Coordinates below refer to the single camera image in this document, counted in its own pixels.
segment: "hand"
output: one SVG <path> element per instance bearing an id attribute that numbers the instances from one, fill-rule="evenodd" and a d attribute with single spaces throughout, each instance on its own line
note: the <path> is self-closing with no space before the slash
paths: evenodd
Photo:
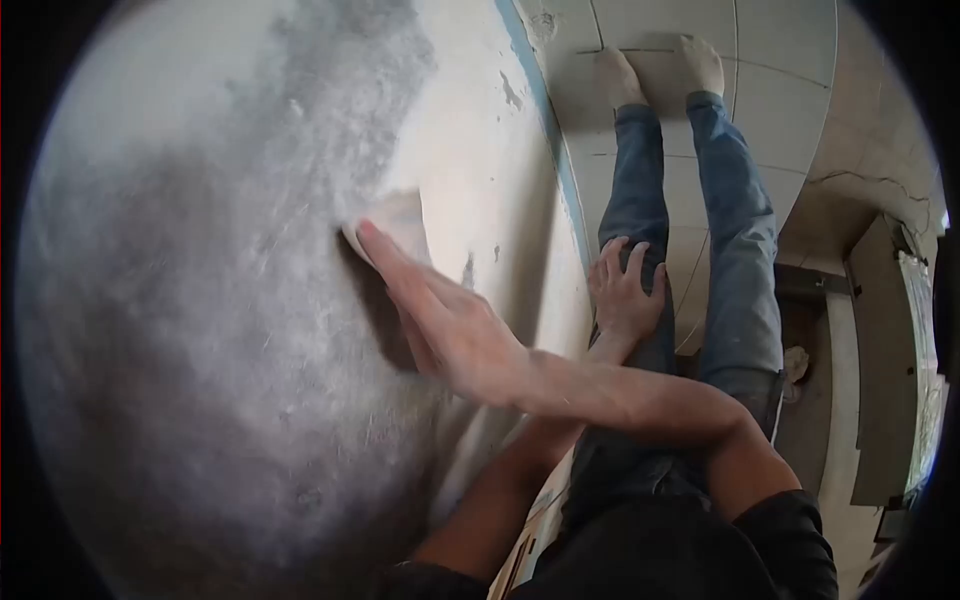
<path id="1" fill-rule="evenodd" d="M 657 265 L 653 290 L 647 296 L 640 282 L 640 270 L 650 244 L 640 242 L 634 246 L 627 261 L 627 272 L 622 273 L 620 251 L 628 241 L 627 237 L 618 237 L 607 242 L 600 258 L 590 266 L 588 283 L 596 301 L 596 322 L 601 336 L 629 345 L 629 352 L 636 342 L 657 328 L 666 298 L 666 265 Z"/>
<path id="2" fill-rule="evenodd" d="M 357 239 L 387 283 L 420 372 L 493 406 L 532 393 L 537 377 L 530 352 L 486 300 L 414 262 L 366 219 Z"/>

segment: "black t-shirt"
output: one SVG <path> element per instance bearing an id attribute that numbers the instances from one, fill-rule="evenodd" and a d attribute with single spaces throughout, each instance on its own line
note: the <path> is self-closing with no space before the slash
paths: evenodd
<path id="1" fill-rule="evenodd" d="M 374 598 L 485 600 L 488 587 L 449 569 L 391 567 Z M 728 523 L 696 498 L 650 496 L 561 536 L 511 600 L 836 598 L 836 569 L 816 501 L 773 495 Z"/>

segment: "forearm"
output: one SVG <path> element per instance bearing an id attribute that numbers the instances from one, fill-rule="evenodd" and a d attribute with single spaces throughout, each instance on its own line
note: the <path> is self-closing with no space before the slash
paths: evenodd
<path id="1" fill-rule="evenodd" d="M 537 383 L 517 407 L 618 429 L 644 445 L 698 450 L 717 510 L 733 520 L 800 482 L 750 412 L 705 383 L 657 372 L 577 364 L 532 352 Z"/>
<path id="2" fill-rule="evenodd" d="M 699 381 L 538 350 L 531 361 L 538 381 L 516 397 L 516 408 L 627 431 L 646 444 L 710 445 L 750 417 L 732 397 Z"/>
<path id="3" fill-rule="evenodd" d="M 412 559 L 490 583 L 523 530 L 530 507 L 583 426 L 533 418 L 467 490 L 460 506 Z"/>

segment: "sleeve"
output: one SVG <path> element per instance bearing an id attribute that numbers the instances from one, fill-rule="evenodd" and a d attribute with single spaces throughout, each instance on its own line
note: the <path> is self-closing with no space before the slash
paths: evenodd
<path id="1" fill-rule="evenodd" d="M 486 600 L 489 586 L 438 564 L 406 562 L 377 580 L 371 600 Z"/>
<path id="2" fill-rule="evenodd" d="M 733 525 L 754 545 L 782 597 L 837 597 L 833 551 L 824 538 L 817 501 L 809 493 L 772 495 Z"/>

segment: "tiled floor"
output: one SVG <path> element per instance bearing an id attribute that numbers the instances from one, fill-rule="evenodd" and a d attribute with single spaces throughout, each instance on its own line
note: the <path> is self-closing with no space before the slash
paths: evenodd
<path id="1" fill-rule="evenodd" d="M 778 260 L 842 273 L 842 256 L 881 209 L 917 234 L 932 267 L 945 206 L 920 114 L 896 66 L 843 2 L 837 27 L 827 121 L 807 182 L 780 232 Z"/>
<path id="2" fill-rule="evenodd" d="M 820 139 L 836 48 L 834 0 L 516 0 L 564 131 L 590 251 L 610 198 L 613 111 L 593 83 L 593 54 L 623 50 L 663 128 L 670 213 L 667 269 L 678 352 L 700 346 L 707 307 L 707 215 L 684 97 L 671 76 L 676 34 L 723 59 L 724 100 L 743 131 L 782 227 Z"/>

